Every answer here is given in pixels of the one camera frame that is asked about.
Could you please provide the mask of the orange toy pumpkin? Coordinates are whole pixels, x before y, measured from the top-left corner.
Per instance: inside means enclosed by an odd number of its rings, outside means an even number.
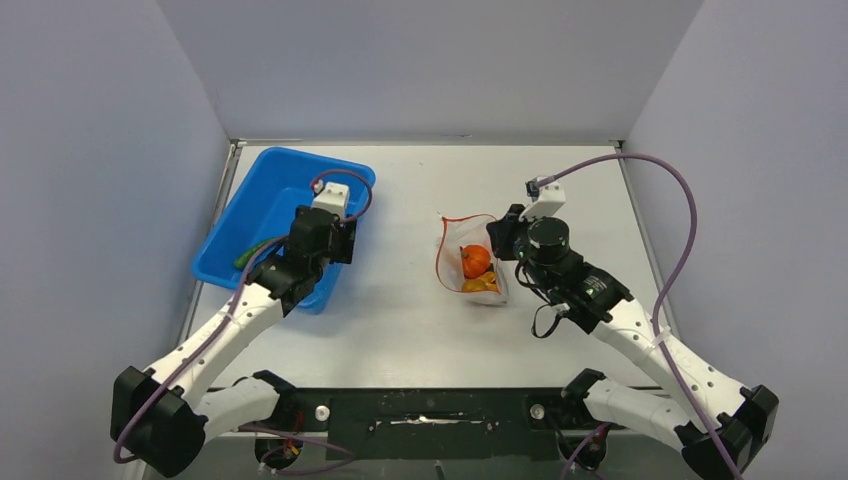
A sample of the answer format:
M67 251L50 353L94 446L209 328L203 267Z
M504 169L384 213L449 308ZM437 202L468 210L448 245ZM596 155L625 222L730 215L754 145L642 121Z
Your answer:
M471 244L460 248L460 259L463 275L466 279L482 275L492 265L491 253L479 244Z

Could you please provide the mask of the yellow fried food piece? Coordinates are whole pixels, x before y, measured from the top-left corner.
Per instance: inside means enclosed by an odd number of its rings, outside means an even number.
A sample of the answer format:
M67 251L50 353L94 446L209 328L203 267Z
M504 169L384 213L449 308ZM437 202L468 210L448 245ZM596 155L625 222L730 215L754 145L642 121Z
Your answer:
M464 293L499 293L500 289L497 284L497 275L494 271L486 271L476 278L466 279L461 286L461 291Z

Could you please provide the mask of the blue plastic bin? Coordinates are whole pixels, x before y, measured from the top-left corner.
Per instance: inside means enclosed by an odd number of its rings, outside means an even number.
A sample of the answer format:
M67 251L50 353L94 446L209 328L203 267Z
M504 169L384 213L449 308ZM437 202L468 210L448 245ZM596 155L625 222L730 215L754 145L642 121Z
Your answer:
M233 290L242 273L233 261L256 243L274 238L248 277L269 285L284 310L319 314L326 307L344 264L295 263L284 256L284 242L298 206L311 207L319 181L350 188L346 217L356 220L369 203L376 181L368 166L274 147L262 152L249 170L193 262L194 276Z

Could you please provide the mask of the green toy chili pepper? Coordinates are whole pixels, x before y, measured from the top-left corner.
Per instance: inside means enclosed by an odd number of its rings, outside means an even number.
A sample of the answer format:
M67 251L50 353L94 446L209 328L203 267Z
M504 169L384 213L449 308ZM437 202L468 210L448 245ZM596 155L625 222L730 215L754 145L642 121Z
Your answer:
M257 252L259 252L260 250L262 250L264 247L266 247L266 246L268 246L268 245L270 245L270 244L273 244L274 242L275 242L275 239L274 239L274 238L269 238L269 239L262 240L262 241L260 241L260 242L256 243L255 245L251 246L250 248L248 248L245 252L243 252L241 255L239 255L239 256L238 256L238 257L237 257L237 258L233 261L233 268L234 268L234 269L236 269L236 270L238 270L238 271L242 271L242 270L243 270L243 269L247 266L247 264L249 263L250 259L251 259L251 258L252 258L252 257L253 257L253 256L254 256Z

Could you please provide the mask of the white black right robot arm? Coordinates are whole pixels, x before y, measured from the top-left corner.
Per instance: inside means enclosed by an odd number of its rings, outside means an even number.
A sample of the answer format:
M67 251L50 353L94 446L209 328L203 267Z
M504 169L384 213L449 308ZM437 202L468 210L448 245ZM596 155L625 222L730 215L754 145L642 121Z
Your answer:
M487 224L493 256L515 262L558 320L621 353L665 393L658 397L585 369L565 388L566 420L578 427L617 424L653 438L678 451L702 479L740 478L771 437L778 396L725 375L656 326L623 283L571 249L563 220L527 220L522 210L514 204Z

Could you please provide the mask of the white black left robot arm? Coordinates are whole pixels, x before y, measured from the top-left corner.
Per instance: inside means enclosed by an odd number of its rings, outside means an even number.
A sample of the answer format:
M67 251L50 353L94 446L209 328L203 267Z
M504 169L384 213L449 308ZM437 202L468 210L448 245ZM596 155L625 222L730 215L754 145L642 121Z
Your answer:
M113 384L110 435L118 464L140 460L170 478L214 437L272 414L277 381L249 378L213 392L214 380L261 333L315 290L333 264L352 261L358 217L300 206L287 234L257 248L233 295L174 350Z

